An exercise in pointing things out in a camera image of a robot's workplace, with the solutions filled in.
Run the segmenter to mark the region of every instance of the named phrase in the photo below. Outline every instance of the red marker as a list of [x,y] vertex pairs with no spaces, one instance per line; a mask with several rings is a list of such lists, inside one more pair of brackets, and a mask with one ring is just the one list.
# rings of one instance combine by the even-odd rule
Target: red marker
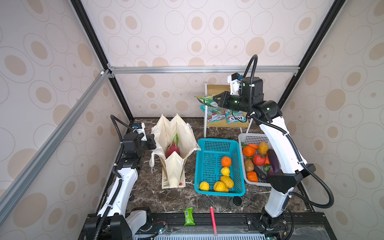
[[211,206],[210,211],[211,211],[212,225],[214,227],[215,236],[217,236],[216,221],[215,221],[215,214],[214,214],[214,207],[213,206]]

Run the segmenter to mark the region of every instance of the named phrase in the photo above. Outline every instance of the patterned wallpaper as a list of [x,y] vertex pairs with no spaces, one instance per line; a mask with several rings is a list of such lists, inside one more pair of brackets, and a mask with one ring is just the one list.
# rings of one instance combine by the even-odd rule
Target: patterned wallpaper
[[78,239],[120,147],[111,114],[128,122],[106,82],[0,227],[0,240]]
[[0,196],[100,73],[65,0],[0,2]]
[[113,66],[297,65],[333,0],[83,0]]
[[[332,190],[339,240],[384,236],[384,1],[353,0],[283,108],[302,155]],[[328,202],[312,178],[312,200]]]
[[[205,82],[229,88],[229,74],[117,74],[116,79],[134,117],[173,117],[176,113],[182,117],[204,117],[202,104],[195,96],[204,96]],[[278,102],[292,75],[256,73],[263,80],[264,100]]]

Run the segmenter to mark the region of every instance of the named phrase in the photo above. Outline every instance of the white plastic basket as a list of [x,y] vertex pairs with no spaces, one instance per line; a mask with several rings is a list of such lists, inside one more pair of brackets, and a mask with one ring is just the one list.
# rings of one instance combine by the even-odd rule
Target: white plastic basket
[[[240,149],[242,149],[241,143],[259,145],[260,142],[263,142],[263,141],[268,144],[269,148],[272,148],[272,146],[271,146],[271,144],[269,142],[269,139],[267,138],[267,136],[264,133],[241,133],[241,134],[239,134],[239,146],[240,146]],[[244,175],[245,182],[248,183],[248,184],[251,184],[251,185],[270,187],[271,184],[267,183],[266,181],[260,180],[260,179],[258,179],[259,182],[248,181],[247,173],[245,172],[245,167],[244,167],[244,159],[246,158],[246,156],[244,156],[243,153],[241,153],[240,155],[241,155],[241,159],[242,159],[241,160],[241,165],[242,165],[242,168],[243,168],[243,175]],[[258,167],[261,171],[264,172],[263,166],[255,165],[255,167]]]

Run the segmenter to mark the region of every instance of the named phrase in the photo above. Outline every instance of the potato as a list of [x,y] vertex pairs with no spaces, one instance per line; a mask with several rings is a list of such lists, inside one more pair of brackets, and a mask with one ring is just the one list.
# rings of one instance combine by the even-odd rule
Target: potato
[[253,162],[249,158],[247,158],[244,161],[244,167],[245,167],[245,171],[246,172],[250,172],[250,171],[253,171],[255,169],[255,166],[253,165]]

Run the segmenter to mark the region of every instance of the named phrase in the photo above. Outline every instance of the eggplant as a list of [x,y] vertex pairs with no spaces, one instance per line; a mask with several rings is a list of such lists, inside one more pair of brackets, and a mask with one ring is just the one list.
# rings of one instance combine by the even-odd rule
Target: eggplant
[[279,165],[279,159],[277,158],[277,155],[273,149],[268,149],[267,154],[269,157],[269,163],[271,165],[271,169],[268,172],[268,176],[270,176],[280,170],[280,165]]
[[255,172],[257,174],[257,178],[263,181],[267,180],[267,176],[264,174],[263,171],[260,170],[258,166],[255,167]]

